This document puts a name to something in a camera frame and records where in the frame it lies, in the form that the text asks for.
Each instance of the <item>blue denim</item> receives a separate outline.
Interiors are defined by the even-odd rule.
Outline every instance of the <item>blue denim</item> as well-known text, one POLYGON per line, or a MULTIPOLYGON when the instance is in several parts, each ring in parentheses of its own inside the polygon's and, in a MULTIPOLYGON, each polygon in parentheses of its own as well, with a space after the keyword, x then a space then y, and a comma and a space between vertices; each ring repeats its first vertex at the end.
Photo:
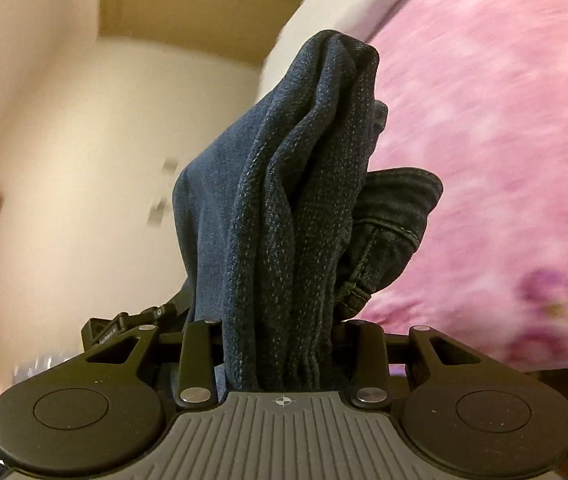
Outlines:
POLYGON ((378 62, 368 44, 318 33, 177 180, 189 320, 224 321, 232 389, 333 387, 335 320, 419 245, 442 183, 422 170, 367 174, 387 114, 373 95, 378 62))

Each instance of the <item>crosshair logo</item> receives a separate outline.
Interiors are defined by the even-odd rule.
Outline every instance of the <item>crosshair logo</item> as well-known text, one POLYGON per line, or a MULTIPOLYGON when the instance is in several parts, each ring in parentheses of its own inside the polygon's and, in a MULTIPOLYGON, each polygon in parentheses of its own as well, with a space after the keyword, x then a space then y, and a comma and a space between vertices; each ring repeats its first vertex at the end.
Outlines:
POLYGON ((288 406, 291 402, 295 402, 293 399, 291 399, 290 397, 286 397, 286 396, 281 396, 275 399, 275 402, 278 403, 280 406, 282 406, 283 408, 285 408, 286 406, 288 406))

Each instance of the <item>pink blanket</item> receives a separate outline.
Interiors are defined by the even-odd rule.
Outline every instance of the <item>pink blanket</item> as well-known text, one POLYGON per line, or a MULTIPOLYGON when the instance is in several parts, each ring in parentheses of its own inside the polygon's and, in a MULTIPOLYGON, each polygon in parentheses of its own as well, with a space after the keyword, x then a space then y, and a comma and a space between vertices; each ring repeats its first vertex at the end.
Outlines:
POLYGON ((568 0, 409 0, 372 44, 389 118, 370 169, 425 168, 445 191, 360 317, 568 367, 568 0))

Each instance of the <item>grey rubber pad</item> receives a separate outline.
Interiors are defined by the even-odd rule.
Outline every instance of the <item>grey rubber pad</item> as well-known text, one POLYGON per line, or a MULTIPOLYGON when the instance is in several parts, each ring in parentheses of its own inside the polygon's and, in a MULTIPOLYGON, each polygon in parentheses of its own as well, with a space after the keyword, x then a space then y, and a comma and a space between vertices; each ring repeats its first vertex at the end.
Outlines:
MULTIPOLYGON (((30 477, 13 471, 6 478, 30 477)), ((151 452, 100 478, 452 480, 456 477, 415 455, 387 416, 349 408, 336 392, 285 396, 232 392, 214 410, 179 416, 151 452)), ((539 479, 560 480, 560 477, 546 473, 539 479)))

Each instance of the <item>metal screw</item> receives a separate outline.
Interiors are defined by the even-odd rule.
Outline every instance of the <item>metal screw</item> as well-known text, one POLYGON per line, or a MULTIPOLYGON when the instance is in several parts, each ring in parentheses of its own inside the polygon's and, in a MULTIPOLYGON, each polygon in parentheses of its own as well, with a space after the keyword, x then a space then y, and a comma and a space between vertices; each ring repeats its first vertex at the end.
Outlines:
POLYGON ((387 393, 382 390, 382 388, 375 387, 362 388, 357 391, 355 396, 362 402, 369 402, 371 404, 382 402, 383 400, 386 400, 386 397, 388 397, 387 393))
POLYGON ((179 394, 181 400, 185 402, 190 402, 191 404, 197 404, 198 402, 206 402, 210 399, 211 393, 206 388, 186 388, 179 394))

